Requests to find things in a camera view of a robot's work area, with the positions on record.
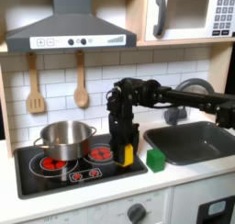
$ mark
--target stovetop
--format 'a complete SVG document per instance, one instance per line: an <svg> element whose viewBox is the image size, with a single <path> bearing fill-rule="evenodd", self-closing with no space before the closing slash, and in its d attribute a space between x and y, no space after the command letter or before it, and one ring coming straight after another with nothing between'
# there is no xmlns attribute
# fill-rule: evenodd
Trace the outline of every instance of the stovetop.
<svg viewBox="0 0 235 224"><path fill-rule="evenodd" d="M15 164L19 198L45 196L148 171L137 155L131 166L118 166L108 145L110 138L109 134L94 136L90 153L70 162L56 162L46 157L43 149L36 147L17 149Z"/></svg>

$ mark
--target microwave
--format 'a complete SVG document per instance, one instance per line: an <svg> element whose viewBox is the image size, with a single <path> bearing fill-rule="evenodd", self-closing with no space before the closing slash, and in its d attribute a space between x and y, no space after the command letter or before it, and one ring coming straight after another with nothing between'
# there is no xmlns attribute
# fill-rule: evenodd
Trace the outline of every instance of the microwave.
<svg viewBox="0 0 235 224"><path fill-rule="evenodd" d="M146 41L235 36L235 0L148 0Z"/></svg>

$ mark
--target gray sink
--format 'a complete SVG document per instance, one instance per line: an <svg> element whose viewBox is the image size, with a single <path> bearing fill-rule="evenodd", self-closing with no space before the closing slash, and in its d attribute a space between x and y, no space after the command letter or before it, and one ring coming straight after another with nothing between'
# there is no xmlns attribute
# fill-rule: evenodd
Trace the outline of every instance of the gray sink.
<svg viewBox="0 0 235 224"><path fill-rule="evenodd" d="M151 129L144 139L175 165L204 162L235 154L235 137L209 122Z"/></svg>

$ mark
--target microwave door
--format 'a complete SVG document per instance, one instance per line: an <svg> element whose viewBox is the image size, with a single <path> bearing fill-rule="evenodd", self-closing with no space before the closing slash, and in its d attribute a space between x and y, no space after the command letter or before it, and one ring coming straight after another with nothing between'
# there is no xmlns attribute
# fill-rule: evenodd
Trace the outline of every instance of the microwave door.
<svg viewBox="0 0 235 224"><path fill-rule="evenodd" d="M211 38L218 0L149 0L146 41Z"/></svg>

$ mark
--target pot handle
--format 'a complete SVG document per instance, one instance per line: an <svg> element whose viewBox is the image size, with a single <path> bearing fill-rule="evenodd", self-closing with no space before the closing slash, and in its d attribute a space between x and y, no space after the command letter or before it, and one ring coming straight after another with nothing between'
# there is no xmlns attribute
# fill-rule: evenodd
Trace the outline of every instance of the pot handle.
<svg viewBox="0 0 235 224"><path fill-rule="evenodd" d="M90 127L91 129L94 130L94 132L92 133L92 136L97 132L97 129L95 127Z"/></svg>
<svg viewBox="0 0 235 224"><path fill-rule="evenodd" d="M49 148L49 146L36 145L36 142L39 141L39 140L41 140L41 138L38 138L37 140L35 140L35 141L33 142L33 145L34 145L35 147L39 147L39 148L42 148L42 149L48 149L48 148Z"/></svg>

